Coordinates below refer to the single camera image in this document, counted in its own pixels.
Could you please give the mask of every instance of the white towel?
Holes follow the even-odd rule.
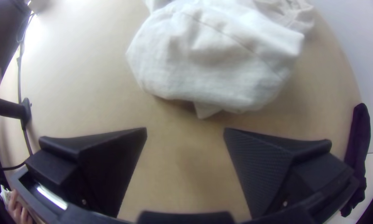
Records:
[[[142,89],[197,116],[259,110],[278,95],[313,26],[305,0],[144,0],[126,53]]]

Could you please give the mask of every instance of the dark purple cloth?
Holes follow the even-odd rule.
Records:
[[[353,175],[360,183],[351,199],[341,209],[343,217],[347,217],[351,213],[351,210],[365,199],[365,160],[368,154],[370,136],[369,112],[366,105],[361,103],[353,110],[347,152],[344,159],[344,162],[354,169]]]

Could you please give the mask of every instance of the wooden table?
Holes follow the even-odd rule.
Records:
[[[222,138],[224,127],[327,138],[333,141],[332,153],[343,158],[352,110],[361,100],[350,65],[320,16],[291,80],[273,103],[258,112],[221,112],[199,120],[190,103],[153,97],[134,80],[124,54],[148,15],[140,0],[52,1],[32,20],[22,59],[21,94],[32,103],[27,132],[34,152],[40,136],[147,127],[119,218],[135,221],[142,210],[226,210],[239,222],[251,219]],[[16,58],[0,87],[0,98],[13,102]],[[0,117],[3,166],[27,157],[20,122]]]

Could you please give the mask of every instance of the human hand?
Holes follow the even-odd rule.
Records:
[[[14,190],[11,193],[11,198],[8,204],[8,212],[16,222],[16,224],[32,224],[33,219],[29,215],[29,211],[17,201],[18,192]]]

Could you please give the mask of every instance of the white wall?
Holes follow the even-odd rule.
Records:
[[[311,0],[337,37],[359,85],[362,101],[371,116],[373,153],[373,0]],[[336,215],[331,224],[352,224],[364,213],[373,198],[373,154],[366,159],[366,199],[348,218]]]

